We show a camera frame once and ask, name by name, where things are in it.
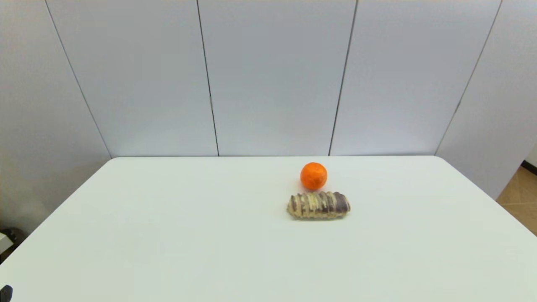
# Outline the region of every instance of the wall panel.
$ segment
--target wall panel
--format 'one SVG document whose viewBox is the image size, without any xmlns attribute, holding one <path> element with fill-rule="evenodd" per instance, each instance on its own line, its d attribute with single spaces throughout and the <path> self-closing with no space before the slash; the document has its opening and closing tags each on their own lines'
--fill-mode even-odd
<svg viewBox="0 0 537 302">
<path fill-rule="evenodd" d="M 49 0 L 112 156 L 217 155 L 195 0 Z"/>
<path fill-rule="evenodd" d="M 0 1 L 0 224 L 33 231 L 110 159 L 44 1 Z"/>
<path fill-rule="evenodd" d="M 328 155 L 355 1 L 199 5 L 220 155 Z"/>
<path fill-rule="evenodd" d="M 360 0 L 331 155 L 434 154 L 499 0 Z"/>
<path fill-rule="evenodd" d="M 537 4 L 504 0 L 437 156 L 497 198 L 537 140 Z"/>
</svg>

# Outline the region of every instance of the tabletop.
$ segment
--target tabletop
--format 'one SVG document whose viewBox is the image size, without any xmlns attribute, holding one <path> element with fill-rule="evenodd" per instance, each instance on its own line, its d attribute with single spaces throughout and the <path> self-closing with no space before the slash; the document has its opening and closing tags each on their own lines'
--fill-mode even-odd
<svg viewBox="0 0 537 302">
<path fill-rule="evenodd" d="M 320 162 L 343 219 L 287 212 Z M 13 302 L 537 301 L 537 238 L 434 156 L 124 157 L 0 265 Z"/>
</svg>

